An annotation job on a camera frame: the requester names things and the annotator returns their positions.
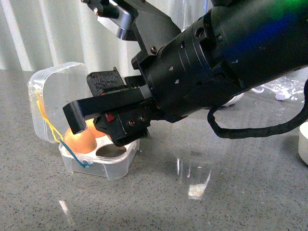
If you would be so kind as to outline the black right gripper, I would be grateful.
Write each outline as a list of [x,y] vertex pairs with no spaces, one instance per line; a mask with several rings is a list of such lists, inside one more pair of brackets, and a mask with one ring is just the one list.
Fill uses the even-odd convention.
[[[216,39],[210,23],[194,23],[163,46],[150,60],[132,60],[145,77],[158,108],[168,116],[185,117],[199,109],[220,106],[242,92],[222,61],[212,58]],[[95,128],[118,146],[150,138],[148,106],[104,113]]]

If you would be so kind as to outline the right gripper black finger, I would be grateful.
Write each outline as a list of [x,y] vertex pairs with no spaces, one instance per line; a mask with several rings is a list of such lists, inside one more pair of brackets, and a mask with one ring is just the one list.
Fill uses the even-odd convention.
[[152,98],[148,87],[137,87],[108,92],[104,95],[76,100],[63,107],[66,120],[73,134],[87,129],[86,120],[106,112],[126,108]]

